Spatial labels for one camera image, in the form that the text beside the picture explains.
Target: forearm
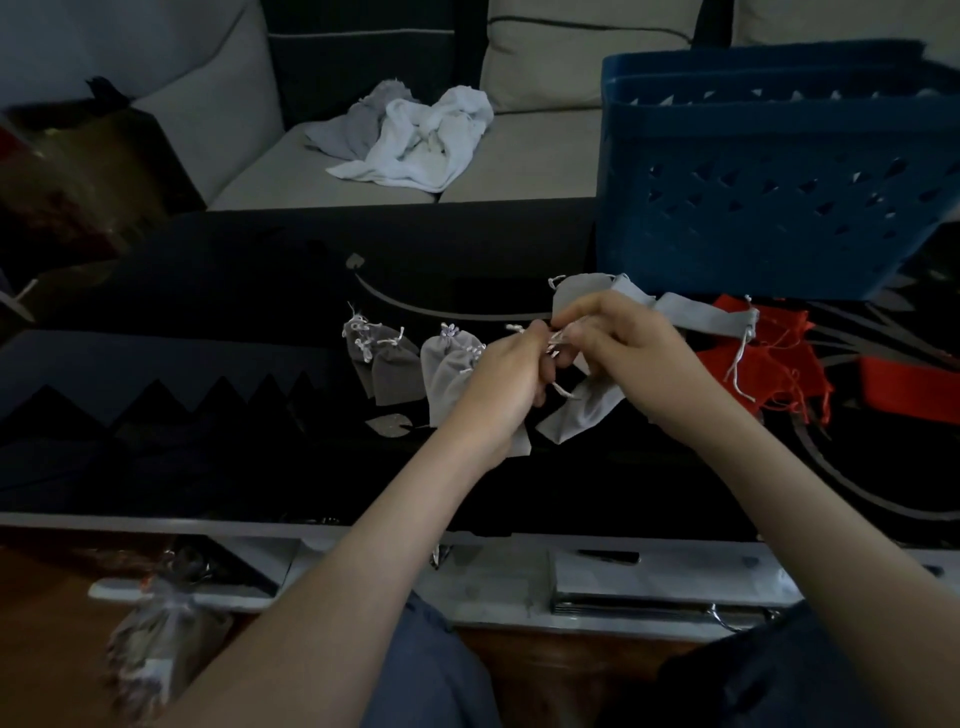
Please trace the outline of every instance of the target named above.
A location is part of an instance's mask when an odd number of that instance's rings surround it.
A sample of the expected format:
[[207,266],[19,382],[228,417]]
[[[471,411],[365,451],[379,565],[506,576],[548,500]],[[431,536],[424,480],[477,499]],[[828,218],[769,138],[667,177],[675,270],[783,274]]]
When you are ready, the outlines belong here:
[[356,725],[403,604],[486,453],[438,430],[323,561],[198,678],[179,725]]
[[746,412],[719,416],[694,447],[889,715],[960,724],[960,601]]

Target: right hand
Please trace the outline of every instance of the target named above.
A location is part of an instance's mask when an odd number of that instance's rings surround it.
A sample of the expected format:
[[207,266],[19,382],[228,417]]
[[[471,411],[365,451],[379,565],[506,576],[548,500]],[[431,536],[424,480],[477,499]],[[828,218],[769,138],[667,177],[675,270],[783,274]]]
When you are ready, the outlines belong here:
[[662,314],[621,293],[584,296],[550,325],[572,325],[557,366],[583,352],[591,374],[609,375],[651,422],[687,445],[736,410],[746,414]]

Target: left hand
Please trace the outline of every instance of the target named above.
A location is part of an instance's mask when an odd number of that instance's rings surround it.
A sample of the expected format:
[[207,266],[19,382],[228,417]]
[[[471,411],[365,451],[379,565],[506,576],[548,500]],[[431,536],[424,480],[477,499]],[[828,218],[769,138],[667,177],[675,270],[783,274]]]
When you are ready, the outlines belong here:
[[554,362],[543,353],[550,328],[535,321],[523,333],[507,336],[487,346],[470,375],[467,390],[442,429],[481,448],[491,467],[507,454],[510,438],[531,406],[542,406],[545,387],[555,377]]

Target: beige sofa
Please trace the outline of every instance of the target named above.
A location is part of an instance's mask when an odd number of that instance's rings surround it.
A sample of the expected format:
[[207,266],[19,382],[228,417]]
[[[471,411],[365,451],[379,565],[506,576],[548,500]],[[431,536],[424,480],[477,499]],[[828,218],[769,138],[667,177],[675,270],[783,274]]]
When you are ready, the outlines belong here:
[[[960,37],[960,12],[944,17],[923,10],[945,7],[939,0],[915,0],[909,15],[898,11],[906,0],[848,4],[852,10],[844,15],[827,0],[736,0],[733,43],[919,36],[931,41],[938,60],[960,61],[949,50],[950,39]],[[491,0],[481,87],[497,115],[469,168],[439,203],[595,194],[601,60],[687,48],[700,5]],[[821,21],[826,25],[818,32]],[[438,202],[419,190],[338,180],[325,172],[338,160],[308,149],[303,125],[284,132],[266,26],[255,0],[212,60],[134,105],[156,117],[210,210]],[[960,208],[953,219],[960,219]]]

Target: white towel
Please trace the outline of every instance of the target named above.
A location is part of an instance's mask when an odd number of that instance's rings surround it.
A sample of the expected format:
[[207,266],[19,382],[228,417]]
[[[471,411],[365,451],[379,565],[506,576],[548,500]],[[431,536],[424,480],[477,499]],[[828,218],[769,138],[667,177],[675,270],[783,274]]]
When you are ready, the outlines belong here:
[[443,192],[467,169],[492,121],[487,94],[469,86],[451,88],[432,107],[395,99],[367,158],[326,171],[341,180]]

